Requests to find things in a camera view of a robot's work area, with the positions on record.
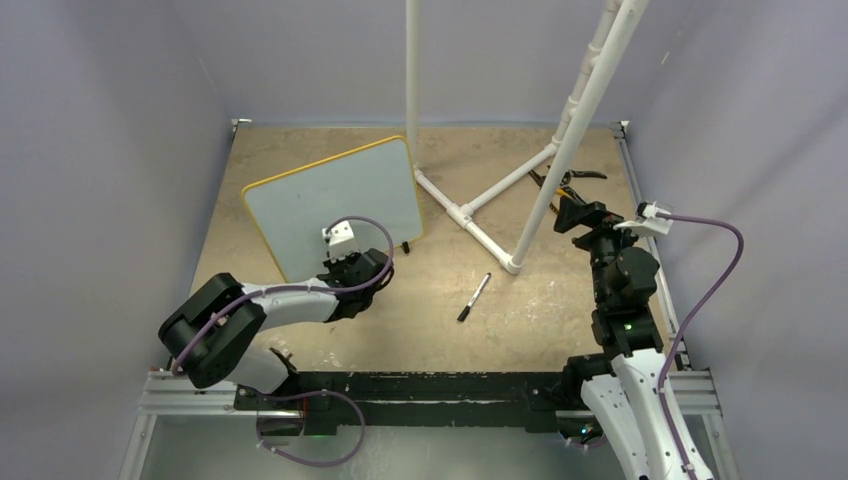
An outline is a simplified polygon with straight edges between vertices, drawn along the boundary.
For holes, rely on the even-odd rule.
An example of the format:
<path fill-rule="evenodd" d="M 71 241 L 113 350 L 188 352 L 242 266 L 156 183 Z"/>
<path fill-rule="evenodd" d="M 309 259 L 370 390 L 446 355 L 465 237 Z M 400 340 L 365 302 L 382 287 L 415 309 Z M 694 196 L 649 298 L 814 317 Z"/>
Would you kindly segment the yellow-framed whiteboard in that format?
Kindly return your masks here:
<path fill-rule="evenodd" d="M 388 137 L 244 187 L 242 201 L 283 278 L 324 270 L 323 230 L 340 217 L 377 221 L 399 246 L 424 233 L 406 140 Z"/>

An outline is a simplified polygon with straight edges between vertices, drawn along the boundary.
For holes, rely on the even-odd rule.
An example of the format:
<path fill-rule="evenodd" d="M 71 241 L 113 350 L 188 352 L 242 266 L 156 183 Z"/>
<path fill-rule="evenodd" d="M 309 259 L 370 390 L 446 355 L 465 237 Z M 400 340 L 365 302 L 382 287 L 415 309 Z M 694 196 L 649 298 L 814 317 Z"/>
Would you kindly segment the black-capped whiteboard marker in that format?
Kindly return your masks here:
<path fill-rule="evenodd" d="M 467 303 L 465 304 L 465 306 L 463 307 L 463 309 L 460 311 L 459 315 L 457 316 L 457 321 L 459 323 L 464 323 L 466 321 L 471 310 L 473 309 L 474 305 L 478 301 L 480 295 L 482 294 L 482 292 L 486 288 L 486 286 L 489 283 L 489 281 L 491 280 L 491 278 L 492 278 L 491 272 L 488 272 L 483 276 L 482 280 L 480 281 L 479 285 L 474 290 L 470 299 L 467 301 Z"/>

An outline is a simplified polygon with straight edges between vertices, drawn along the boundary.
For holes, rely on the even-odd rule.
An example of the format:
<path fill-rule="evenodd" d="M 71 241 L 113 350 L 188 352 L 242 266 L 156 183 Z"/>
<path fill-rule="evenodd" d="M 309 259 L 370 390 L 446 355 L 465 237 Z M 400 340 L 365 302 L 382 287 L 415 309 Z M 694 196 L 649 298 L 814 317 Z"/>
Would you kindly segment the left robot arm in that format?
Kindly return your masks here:
<path fill-rule="evenodd" d="M 227 272 L 211 277 L 158 330 L 174 368 L 198 389 L 229 381 L 258 391 L 272 408 L 292 405 L 296 367 L 255 337 L 291 324 L 352 319 L 394 275 L 392 258 L 374 248 L 324 265 L 325 273 L 294 284 L 241 283 Z"/>

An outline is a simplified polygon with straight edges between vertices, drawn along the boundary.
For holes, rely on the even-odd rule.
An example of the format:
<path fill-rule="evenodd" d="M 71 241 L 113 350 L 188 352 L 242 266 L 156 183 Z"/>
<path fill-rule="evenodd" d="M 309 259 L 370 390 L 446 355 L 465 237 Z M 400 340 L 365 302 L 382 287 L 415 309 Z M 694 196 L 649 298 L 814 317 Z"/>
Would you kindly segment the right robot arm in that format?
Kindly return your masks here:
<path fill-rule="evenodd" d="M 672 358 L 649 307 L 660 263 L 638 246 L 666 235 L 673 221 L 641 203 L 627 221 L 601 202 L 563 196 L 554 230 L 587 231 L 573 245 L 588 253 L 593 282 L 592 331 L 599 354 L 571 357 L 552 394 L 586 406 L 629 479 L 711 479 L 668 379 Z"/>

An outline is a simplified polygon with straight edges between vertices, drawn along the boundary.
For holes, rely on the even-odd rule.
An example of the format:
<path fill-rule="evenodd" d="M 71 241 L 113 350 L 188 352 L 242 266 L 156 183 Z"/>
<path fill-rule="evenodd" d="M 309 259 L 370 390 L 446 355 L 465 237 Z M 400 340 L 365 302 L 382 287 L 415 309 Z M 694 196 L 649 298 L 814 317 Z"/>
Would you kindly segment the yellow-handled pliers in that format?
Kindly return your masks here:
<path fill-rule="evenodd" d="M 574 203 L 578 205 L 586 205 L 587 201 L 573 188 L 570 186 L 560 187 L 556 191 L 556 195 L 562 198 L 568 198 Z M 549 210 L 554 214 L 559 213 L 559 208 L 554 204 L 553 201 L 549 203 Z"/>

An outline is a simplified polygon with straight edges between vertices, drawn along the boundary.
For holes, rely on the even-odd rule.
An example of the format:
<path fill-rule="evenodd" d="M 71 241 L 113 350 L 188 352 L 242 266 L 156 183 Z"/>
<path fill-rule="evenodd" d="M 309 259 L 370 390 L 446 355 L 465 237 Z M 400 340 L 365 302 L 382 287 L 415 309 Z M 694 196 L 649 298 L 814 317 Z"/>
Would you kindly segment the right metal corner bracket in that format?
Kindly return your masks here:
<path fill-rule="evenodd" d="M 629 122 L 627 120 L 614 121 L 609 123 L 609 129 L 616 139 L 625 141 L 627 138 Z"/>

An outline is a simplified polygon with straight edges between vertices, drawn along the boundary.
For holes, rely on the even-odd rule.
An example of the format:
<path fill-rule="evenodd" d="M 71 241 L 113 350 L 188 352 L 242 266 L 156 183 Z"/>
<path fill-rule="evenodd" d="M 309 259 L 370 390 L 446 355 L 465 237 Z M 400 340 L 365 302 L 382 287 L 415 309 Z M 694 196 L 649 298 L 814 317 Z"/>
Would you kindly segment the metal corner bracket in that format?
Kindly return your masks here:
<path fill-rule="evenodd" d="M 625 141 L 627 138 L 629 122 L 627 120 L 614 121 L 609 123 L 609 129 L 616 139 Z"/>
<path fill-rule="evenodd" d="M 231 123 L 232 134 L 236 136 L 240 130 L 249 128 L 253 124 L 253 120 L 249 118 L 233 118 Z"/>

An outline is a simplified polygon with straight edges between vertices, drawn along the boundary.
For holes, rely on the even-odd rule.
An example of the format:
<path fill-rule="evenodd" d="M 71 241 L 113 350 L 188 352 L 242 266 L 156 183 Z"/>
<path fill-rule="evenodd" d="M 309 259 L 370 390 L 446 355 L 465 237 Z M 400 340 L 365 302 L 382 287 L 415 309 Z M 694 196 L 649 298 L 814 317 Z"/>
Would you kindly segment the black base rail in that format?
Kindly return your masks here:
<path fill-rule="evenodd" d="M 603 430 L 559 372 L 307 372 L 272 394 L 238 386 L 238 411 L 291 413 L 293 431 L 341 426 L 521 428 L 591 443 Z"/>

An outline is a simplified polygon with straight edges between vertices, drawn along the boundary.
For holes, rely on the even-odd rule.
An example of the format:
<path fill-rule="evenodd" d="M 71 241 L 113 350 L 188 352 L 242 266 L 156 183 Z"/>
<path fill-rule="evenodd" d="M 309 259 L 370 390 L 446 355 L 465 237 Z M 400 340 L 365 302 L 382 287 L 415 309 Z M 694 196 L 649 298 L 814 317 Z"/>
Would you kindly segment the white PVC pipe frame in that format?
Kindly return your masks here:
<path fill-rule="evenodd" d="M 606 1 L 592 40 L 585 48 L 577 80 L 564 101 L 559 122 L 547 131 L 537 125 L 419 126 L 420 9 L 417 1 L 405 4 L 405 133 L 417 186 L 440 208 L 435 234 L 425 237 L 432 261 L 453 267 L 460 262 L 491 257 L 510 275 L 521 273 L 542 222 L 544 201 L 555 196 L 557 174 L 565 173 L 579 151 L 610 83 L 639 27 L 649 4 L 646 1 Z M 548 132 L 548 142 L 541 141 Z M 550 171 L 528 213 L 507 217 L 507 231 L 518 232 L 516 246 L 508 251 L 475 219 L 493 200 L 508 192 L 536 167 L 549 163 Z M 459 187 L 472 174 L 500 179 L 471 200 L 458 204 L 434 183 L 431 173 L 445 167 L 455 174 Z"/>

